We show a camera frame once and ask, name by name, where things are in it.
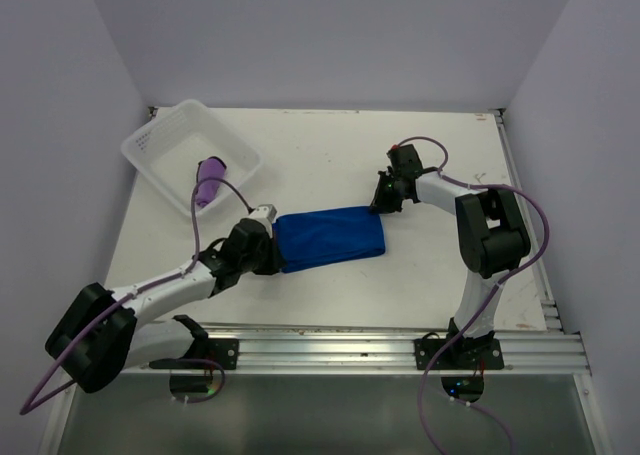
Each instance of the white enclosure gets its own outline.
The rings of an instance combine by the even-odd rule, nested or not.
[[[104,281],[130,194],[122,140],[148,106],[506,108],[545,257],[617,453],[640,451],[638,0],[0,0],[0,452],[78,288]]]

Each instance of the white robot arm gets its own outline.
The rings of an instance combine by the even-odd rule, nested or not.
[[[448,339],[452,338],[476,316],[499,280],[529,254],[531,242],[520,209],[509,190],[471,190],[450,183],[435,167],[424,168],[413,145],[394,146],[387,155],[391,166],[379,172],[372,212],[399,212],[404,200],[412,200],[437,206],[456,217],[460,255],[468,272],[460,307],[449,323]],[[452,347],[447,368],[474,369],[486,353],[496,350],[493,319],[503,289],[498,287],[481,315]],[[416,351],[426,352],[429,357],[441,345],[425,339]]]
[[[204,300],[234,286],[247,272],[272,275],[283,266],[273,238],[276,210],[261,205],[221,239],[191,260],[159,277],[107,290],[86,286],[45,344],[87,393],[109,384],[122,369],[159,359],[206,358],[211,352],[204,330],[186,316],[150,324],[182,305]],[[98,324],[96,317],[111,313]],[[89,328],[84,337],[78,334]]]

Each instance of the white table surface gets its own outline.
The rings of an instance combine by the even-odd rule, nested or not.
[[[160,109],[161,116],[165,109]],[[490,115],[212,109],[265,157],[243,190],[252,205],[273,203],[279,214],[368,205],[403,138],[426,135],[449,149],[446,172],[472,183],[510,182],[495,120]],[[415,142],[425,166],[442,154]],[[203,158],[215,154],[204,154]],[[384,215],[387,253],[272,277],[244,275],[214,298],[181,307],[200,322],[445,328],[455,313],[466,267],[455,218],[435,207],[405,202]],[[227,236],[246,213],[229,197],[200,221],[203,246]],[[193,252],[190,221],[142,176],[136,178],[107,276],[107,286],[139,282],[177,267]],[[531,269],[505,288],[496,329],[545,330],[541,284]]]

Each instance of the blue towel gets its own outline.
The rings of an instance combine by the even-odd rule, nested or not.
[[[369,207],[284,215],[273,228],[287,263],[284,273],[385,252],[380,215],[369,213]]]

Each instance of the purple object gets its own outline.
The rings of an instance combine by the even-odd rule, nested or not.
[[[196,181],[200,182],[211,177],[224,178],[224,172],[226,170],[227,166],[218,157],[208,158],[198,164],[198,175],[196,177]],[[208,182],[200,184],[198,194],[196,195],[196,205],[200,208],[209,205],[209,203],[216,198],[219,187],[220,182],[216,180],[209,180]]]

